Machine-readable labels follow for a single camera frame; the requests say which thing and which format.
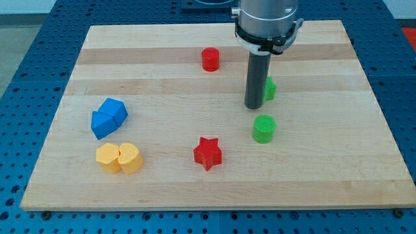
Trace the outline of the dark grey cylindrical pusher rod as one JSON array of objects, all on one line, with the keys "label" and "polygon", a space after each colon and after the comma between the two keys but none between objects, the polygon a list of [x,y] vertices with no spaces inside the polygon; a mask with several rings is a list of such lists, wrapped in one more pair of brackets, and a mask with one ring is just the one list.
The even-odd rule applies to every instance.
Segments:
[{"label": "dark grey cylindrical pusher rod", "polygon": [[258,109],[263,105],[270,58],[270,54],[249,55],[244,98],[244,104],[249,109]]}]

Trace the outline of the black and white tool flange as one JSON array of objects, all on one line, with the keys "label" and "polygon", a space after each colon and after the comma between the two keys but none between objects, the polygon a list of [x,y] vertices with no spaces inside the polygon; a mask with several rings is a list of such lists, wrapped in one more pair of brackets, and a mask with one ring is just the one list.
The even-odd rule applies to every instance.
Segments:
[{"label": "black and white tool flange", "polygon": [[281,55],[294,43],[298,30],[302,27],[303,22],[303,18],[294,21],[289,32],[281,36],[273,38],[260,38],[245,32],[236,21],[235,37],[237,42],[243,48],[247,49],[255,55]]}]

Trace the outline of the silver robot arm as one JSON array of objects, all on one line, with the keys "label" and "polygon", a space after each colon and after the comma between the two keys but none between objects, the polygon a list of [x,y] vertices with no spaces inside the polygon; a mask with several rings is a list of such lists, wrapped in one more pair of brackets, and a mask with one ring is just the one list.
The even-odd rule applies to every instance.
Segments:
[{"label": "silver robot arm", "polygon": [[240,0],[231,9],[237,42],[250,52],[244,98],[249,109],[263,105],[271,56],[296,40],[304,22],[296,18],[297,10],[297,0]]}]

